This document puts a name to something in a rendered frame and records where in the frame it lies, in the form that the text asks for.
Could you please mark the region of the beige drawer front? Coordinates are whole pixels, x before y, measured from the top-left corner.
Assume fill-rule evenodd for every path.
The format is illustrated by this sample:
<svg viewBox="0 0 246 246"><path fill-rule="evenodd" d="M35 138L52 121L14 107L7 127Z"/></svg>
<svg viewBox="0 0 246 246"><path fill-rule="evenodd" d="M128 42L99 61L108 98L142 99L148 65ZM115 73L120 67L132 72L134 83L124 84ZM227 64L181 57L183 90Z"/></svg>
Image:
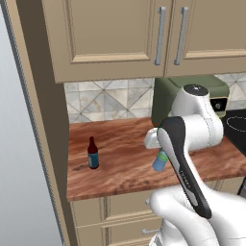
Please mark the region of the beige drawer front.
<svg viewBox="0 0 246 246"><path fill-rule="evenodd" d="M144 214L151 193L147 190L72 202L75 224L81 227Z"/></svg>
<svg viewBox="0 0 246 246"><path fill-rule="evenodd" d="M158 230L161 219L146 218L105 225L86 226L77 229L80 246L148 246L155 234L142 234Z"/></svg>

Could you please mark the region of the beige tall side panel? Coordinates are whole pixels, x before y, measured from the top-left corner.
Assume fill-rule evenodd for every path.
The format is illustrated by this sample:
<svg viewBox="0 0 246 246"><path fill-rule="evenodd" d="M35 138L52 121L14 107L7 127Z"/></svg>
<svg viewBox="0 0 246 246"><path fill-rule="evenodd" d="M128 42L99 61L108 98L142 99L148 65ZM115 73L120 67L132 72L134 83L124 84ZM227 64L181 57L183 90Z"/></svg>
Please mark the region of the beige tall side panel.
<svg viewBox="0 0 246 246"><path fill-rule="evenodd" d="M55 83L41 0L4 0L37 146L64 246L78 246L66 199L69 122L62 85Z"/></svg>

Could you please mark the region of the brown bottle with blue label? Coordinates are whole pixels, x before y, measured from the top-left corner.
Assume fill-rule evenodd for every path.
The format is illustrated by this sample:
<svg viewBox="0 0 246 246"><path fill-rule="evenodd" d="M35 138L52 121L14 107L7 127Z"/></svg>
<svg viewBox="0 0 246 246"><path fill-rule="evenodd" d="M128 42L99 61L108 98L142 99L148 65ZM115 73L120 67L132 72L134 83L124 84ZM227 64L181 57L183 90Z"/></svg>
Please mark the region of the brown bottle with blue label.
<svg viewBox="0 0 246 246"><path fill-rule="evenodd" d="M98 158L98 148L95 145L94 137L89 138L89 145L87 147L88 154L88 165L91 169L96 169L99 167L99 158Z"/></svg>

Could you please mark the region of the beige wall cupboard door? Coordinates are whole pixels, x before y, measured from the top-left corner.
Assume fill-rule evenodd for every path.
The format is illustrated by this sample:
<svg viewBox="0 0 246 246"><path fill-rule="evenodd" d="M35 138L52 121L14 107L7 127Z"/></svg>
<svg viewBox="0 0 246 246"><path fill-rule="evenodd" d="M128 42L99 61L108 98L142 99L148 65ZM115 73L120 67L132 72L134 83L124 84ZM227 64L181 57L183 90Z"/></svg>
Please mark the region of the beige wall cupboard door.
<svg viewBox="0 0 246 246"><path fill-rule="evenodd" d="M164 74L173 0L42 0L55 82ZM166 7L160 65L154 65Z"/></svg>
<svg viewBox="0 0 246 246"><path fill-rule="evenodd" d="M188 7L181 63L174 64ZM169 30L167 76L246 72L246 0L174 0Z"/></svg>

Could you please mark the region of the black hob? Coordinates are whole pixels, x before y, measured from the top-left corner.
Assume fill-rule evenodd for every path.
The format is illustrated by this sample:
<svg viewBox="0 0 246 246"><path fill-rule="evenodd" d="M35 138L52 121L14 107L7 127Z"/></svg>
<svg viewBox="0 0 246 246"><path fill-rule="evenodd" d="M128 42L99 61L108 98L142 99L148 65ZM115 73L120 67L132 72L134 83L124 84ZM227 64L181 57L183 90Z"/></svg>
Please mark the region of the black hob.
<svg viewBox="0 0 246 246"><path fill-rule="evenodd" d="M224 136L246 157L246 109L227 111L222 122Z"/></svg>

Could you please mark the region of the green toaster oven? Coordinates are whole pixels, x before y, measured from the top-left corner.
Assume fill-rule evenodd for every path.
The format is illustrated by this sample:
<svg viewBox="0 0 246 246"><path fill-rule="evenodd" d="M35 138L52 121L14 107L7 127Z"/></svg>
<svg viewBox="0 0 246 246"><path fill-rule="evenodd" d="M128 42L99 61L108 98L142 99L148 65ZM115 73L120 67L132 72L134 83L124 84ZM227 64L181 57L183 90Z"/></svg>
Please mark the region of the green toaster oven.
<svg viewBox="0 0 246 246"><path fill-rule="evenodd" d="M210 103L216 114L219 117L226 114L230 89L225 82L214 75L156 78L152 107L152 123L155 127L170 113L178 91L188 84L206 87L209 91Z"/></svg>

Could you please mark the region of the grey fridge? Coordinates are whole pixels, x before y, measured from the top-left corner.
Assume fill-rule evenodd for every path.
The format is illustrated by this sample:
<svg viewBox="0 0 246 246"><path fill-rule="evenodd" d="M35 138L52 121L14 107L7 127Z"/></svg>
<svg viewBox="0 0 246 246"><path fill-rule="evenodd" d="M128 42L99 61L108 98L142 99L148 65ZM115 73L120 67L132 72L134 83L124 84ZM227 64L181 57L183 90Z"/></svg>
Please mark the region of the grey fridge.
<svg viewBox="0 0 246 246"><path fill-rule="evenodd" d="M6 0L0 0L0 246L65 246Z"/></svg>

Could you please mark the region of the blue bottle with green band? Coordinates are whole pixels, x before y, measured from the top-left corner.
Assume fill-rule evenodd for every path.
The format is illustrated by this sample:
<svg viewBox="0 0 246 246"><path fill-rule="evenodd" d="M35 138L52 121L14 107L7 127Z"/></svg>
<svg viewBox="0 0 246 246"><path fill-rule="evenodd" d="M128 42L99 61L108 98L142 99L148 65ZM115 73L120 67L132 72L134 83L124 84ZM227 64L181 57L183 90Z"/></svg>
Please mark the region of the blue bottle with green band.
<svg viewBox="0 0 246 246"><path fill-rule="evenodd" d="M160 149L158 151L157 157L154 160L152 166L156 171L161 172L163 170L163 168L165 167L167 162L168 162L168 157L167 157L166 153L162 149Z"/></svg>

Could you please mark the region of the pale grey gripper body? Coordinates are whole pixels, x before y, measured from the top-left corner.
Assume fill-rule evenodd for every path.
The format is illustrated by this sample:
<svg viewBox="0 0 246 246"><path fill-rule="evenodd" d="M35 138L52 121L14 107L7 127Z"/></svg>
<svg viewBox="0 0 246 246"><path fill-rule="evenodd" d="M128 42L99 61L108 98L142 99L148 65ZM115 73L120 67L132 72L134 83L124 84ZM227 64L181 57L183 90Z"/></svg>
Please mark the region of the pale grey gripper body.
<svg viewBox="0 0 246 246"><path fill-rule="evenodd" d="M144 145L147 149L159 149L160 144L157 138L157 128L153 128L148 131L144 138Z"/></svg>

